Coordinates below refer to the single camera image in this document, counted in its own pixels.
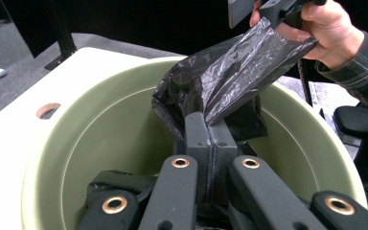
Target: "hand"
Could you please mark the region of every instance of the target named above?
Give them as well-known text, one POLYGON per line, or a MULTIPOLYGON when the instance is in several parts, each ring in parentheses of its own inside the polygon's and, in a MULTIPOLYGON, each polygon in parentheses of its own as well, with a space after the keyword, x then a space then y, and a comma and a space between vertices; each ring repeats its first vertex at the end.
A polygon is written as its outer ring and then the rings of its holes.
MULTIPOLYGON (((260 20, 260 6, 260 0, 256 1, 250 18, 251 26, 260 20)), ((333 0, 328 0, 324 6, 306 4, 301 18, 301 30, 282 23, 276 31, 287 39, 297 41, 314 36, 319 43, 304 58, 318 59, 332 70, 351 60, 363 42, 363 32, 352 25, 348 13, 333 0)))

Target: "white countertop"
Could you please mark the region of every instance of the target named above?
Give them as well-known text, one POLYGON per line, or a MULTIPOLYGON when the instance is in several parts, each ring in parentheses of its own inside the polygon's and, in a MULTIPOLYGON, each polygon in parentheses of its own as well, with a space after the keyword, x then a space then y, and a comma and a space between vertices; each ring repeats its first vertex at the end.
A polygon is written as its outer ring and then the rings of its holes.
POLYGON ((35 139, 49 122, 37 118, 39 108, 71 104, 98 82, 147 61, 94 48, 80 49, 0 112, 0 229, 22 229, 23 176, 35 139))

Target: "black plastic bag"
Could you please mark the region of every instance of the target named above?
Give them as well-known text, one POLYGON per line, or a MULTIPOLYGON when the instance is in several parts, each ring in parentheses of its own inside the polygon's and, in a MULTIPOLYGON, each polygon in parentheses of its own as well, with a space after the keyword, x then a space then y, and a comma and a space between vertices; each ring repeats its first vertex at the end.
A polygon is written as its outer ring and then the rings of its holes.
POLYGON ((156 180, 157 177, 152 175, 136 175, 117 170, 102 171, 88 184, 85 206, 91 207, 99 197, 114 190, 133 193, 142 202, 150 196, 156 180))
POLYGON ((259 93, 314 48, 316 40, 284 39, 262 18, 246 34, 179 61, 157 86, 152 108, 174 140, 196 111, 211 125, 224 119, 235 140, 266 135, 259 93))

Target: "plastic basin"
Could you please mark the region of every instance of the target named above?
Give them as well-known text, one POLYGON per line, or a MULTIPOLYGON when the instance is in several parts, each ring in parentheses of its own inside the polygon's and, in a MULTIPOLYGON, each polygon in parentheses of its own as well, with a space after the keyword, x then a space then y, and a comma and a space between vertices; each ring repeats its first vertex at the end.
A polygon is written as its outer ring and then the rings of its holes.
MULTIPOLYGON (((34 147, 22 189, 24 229, 76 229, 86 187, 100 172, 155 174, 172 147, 150 107, 180 57, 150 60, 99 82, 50 119, 34 147)), ((334 190, 366 199, 348 152, 327 124, 279 84, 262 94, 268 136, 250 141, 299 196, 334 190)))

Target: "shirt sleeve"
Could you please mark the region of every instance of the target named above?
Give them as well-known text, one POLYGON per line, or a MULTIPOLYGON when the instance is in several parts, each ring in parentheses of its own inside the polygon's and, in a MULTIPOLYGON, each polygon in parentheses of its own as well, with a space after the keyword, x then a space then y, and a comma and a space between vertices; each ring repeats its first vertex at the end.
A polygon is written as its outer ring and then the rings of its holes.
POLYGON ((322 62, 315 63, 316 70, 325 78, 344 87, 352 96, 368 106, 368 34, 354 58, 336 70, 322 62))

